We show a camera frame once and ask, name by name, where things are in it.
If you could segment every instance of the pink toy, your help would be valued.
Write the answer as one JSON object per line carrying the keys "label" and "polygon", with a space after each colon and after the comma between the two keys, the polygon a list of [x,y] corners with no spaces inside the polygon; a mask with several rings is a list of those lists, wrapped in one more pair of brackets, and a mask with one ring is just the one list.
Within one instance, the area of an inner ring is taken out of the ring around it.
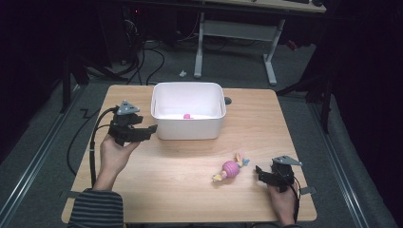
{"label": "pink toy", "polygon": [[185,120],[193,119],[193,118],[190,118],[190,114],[187,114],[187,113],[183,115],[183,118],[184,118]]}
{"label": "pink toy", "polygon": [[226,178],[234,178],[240,172],[240,168],[247,165],[249,160],[243,159],[242,156],[237,153],[237,162],[227,161],[222,165],[222,171],[213,176],[213,181],[222,181]]}

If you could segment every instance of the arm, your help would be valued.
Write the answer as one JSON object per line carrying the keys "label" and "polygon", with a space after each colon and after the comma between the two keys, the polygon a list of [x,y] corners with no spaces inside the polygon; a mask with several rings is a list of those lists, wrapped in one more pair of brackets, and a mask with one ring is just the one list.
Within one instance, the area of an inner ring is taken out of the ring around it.
{"label": "arm", "polygon": [[74,201],[68,227],[119,227],[124,225],[122,197],[112,192],[119,173],[127,165],[139,142],[120,146],[106,135],[101,143],[101,168],[92,189],[85,190]]}
{"label": "arm", "polygon": [[[269,189],[272,206],[278,217],[282,227],[300,227],[294,221],[294,210],[296,204],[296,196],[290,187],[287,187],[285,192],[280,193],[278,187],[267,184]],[[294,189],[297,189],[297,184],[294,183]]]}

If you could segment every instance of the white container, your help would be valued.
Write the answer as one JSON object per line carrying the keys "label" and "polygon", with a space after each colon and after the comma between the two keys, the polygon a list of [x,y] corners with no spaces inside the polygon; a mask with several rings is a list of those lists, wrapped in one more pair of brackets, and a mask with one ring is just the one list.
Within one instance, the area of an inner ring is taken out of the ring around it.
{"label": "white container", "polygon": [[154,87],[151,115],[161,140],[216,139],[225,112],[218,84],[160,83]]}

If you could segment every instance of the hand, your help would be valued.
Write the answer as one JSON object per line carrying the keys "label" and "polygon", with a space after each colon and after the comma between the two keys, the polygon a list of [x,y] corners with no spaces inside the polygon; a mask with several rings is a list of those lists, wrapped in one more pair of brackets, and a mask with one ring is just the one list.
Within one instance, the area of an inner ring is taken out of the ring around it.
{"label": "hand", "polygon": [[[281,226],[295,224],[294,210],[296,204],[296,195],[291,187],[287,186],[285,192],[280,193],[278,187],[267,184],[272,200],[272,206],[278,217]],[[297,184],[294,183],[294,189],[297,191]]]}
{"label": "hand", "polygon": [[128,159],[140,142],[131,142],[126,146],[115,143],[115,139],[106,134],[101,143],[101,168],[93,190],[112,190],[119,173],[127,165]]}

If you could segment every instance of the person's right hand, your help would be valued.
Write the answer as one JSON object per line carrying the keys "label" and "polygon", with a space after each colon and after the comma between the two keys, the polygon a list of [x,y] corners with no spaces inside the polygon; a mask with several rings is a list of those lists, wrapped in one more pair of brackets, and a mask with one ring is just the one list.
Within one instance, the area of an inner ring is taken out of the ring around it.
{"label": "person's right hand", "polygon": [[[267,184],[272,200],[272,206],[278,217],[281,226],[292,225],[294,221],[294,210],[296,204],[296,195],[291,187],[287,186],[285,192],[280,193],[278,187]],[[297,191],[297,184],[294,183],[294,189]]]}

